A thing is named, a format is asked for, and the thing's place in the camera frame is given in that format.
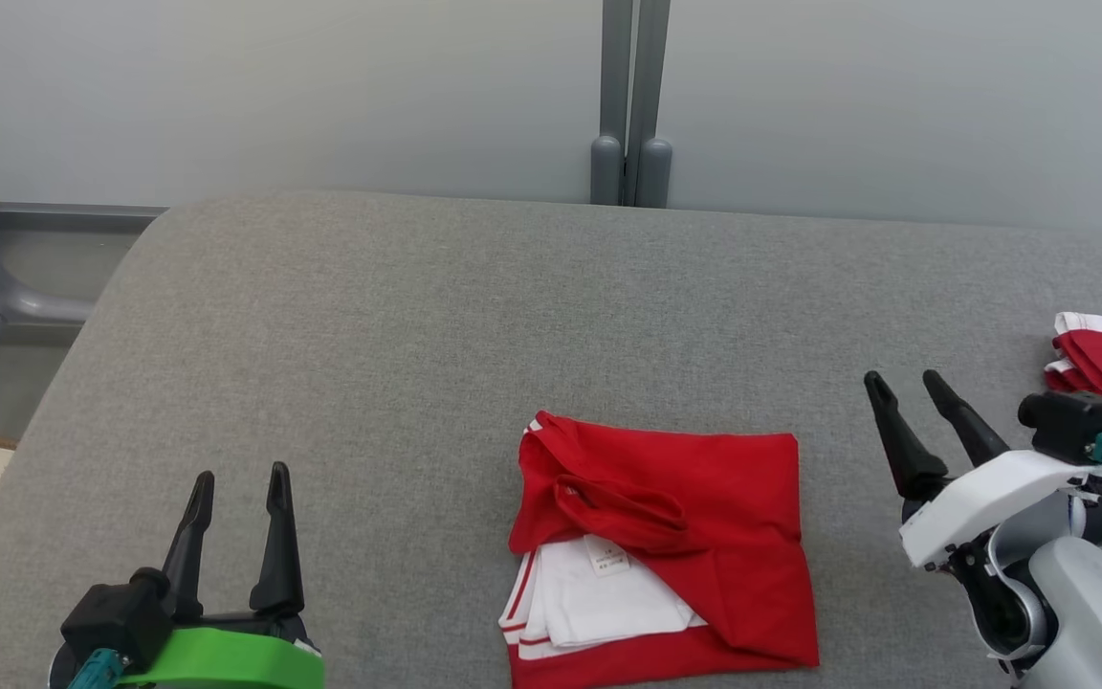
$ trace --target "folded red shirt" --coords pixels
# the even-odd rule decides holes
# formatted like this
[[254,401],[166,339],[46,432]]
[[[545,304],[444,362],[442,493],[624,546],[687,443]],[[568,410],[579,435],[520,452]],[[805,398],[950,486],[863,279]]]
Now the folded red shirt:
[[515,553],[594,534],[660,577],[707,627],[517,658],[512,685],[613,686],[819,665],[792,435],[627,431],[539,411],[521,439]]

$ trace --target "white wall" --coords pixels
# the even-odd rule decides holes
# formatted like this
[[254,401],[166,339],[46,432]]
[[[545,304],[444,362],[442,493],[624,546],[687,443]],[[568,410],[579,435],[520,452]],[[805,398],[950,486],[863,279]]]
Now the white wall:
[[587,201],[593,0],[0,0],[0,202]]
[[671,3],[670,206],[1102,230],[1102,3]]

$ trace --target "white stripe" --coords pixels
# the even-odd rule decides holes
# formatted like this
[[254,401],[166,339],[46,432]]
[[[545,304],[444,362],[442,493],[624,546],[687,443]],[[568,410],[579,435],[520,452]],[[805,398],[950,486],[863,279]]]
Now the white stripe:
[[[504,633],[504,642],[511,646],[517,644],[517,638],[520,636],[520,628],[516,628],[512,632],[504,632],[505,627],[516,627],[519,624],[526,624],[526,621],[530,616],[530,598],[529,591],[533,586],[533,566],[534,562],[530,562],[530,555],[525,553],[521,557],[521,567],[517,568],[517,581],[512,583],[512,593],[508,594],[508,602],[504,603],[504,610],[499,613],[499,628]],[[529,580],[526,581],[526,594],[521,596],[521,601],[517,603],[517,610],[512,616],[508,616],[508,611],[512,610],[512,603],[517,602],[517,593],[521,590],[521,580],[526,577],[526,568],[532,568],[530,571]]]
[[1076,311],[1062,311],[1057,314],[1054,321],[1057,335],[1066,335],[1072,330],[1093,330],[1102,332],[1102,316],[1094,314],[1080,314]]
[[1054,373],[1066,373],[1068,370],[1074,370],[1074,362],[1069,359],[1058,359],[1050,365],[1045,366],[1045,370],[1050,370]]

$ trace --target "gray fabric surface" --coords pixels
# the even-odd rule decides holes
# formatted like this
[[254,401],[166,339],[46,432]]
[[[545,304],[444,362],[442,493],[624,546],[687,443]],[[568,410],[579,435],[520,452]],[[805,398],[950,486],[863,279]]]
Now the gray fabric surface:
[[937,367],[1012,444],[1102,236],[348,192],[171,211],[115,274],[0,485],[0,686],[89,584],[158,566],[218,478],[202,599],[244,610],[292,467],[327,686],[504,686],[516,449],[538,409],[791,431],[823,666],[678,686],[1004,686],[961,588],[910,570],[861,376],[953,470]]

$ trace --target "red and white shirt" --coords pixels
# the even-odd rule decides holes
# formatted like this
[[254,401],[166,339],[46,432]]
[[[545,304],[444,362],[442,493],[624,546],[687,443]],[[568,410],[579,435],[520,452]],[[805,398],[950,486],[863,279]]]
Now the red and white shirt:
[[629,431],[539,411],[499,627],[512,685],[819,663],[792,435]]

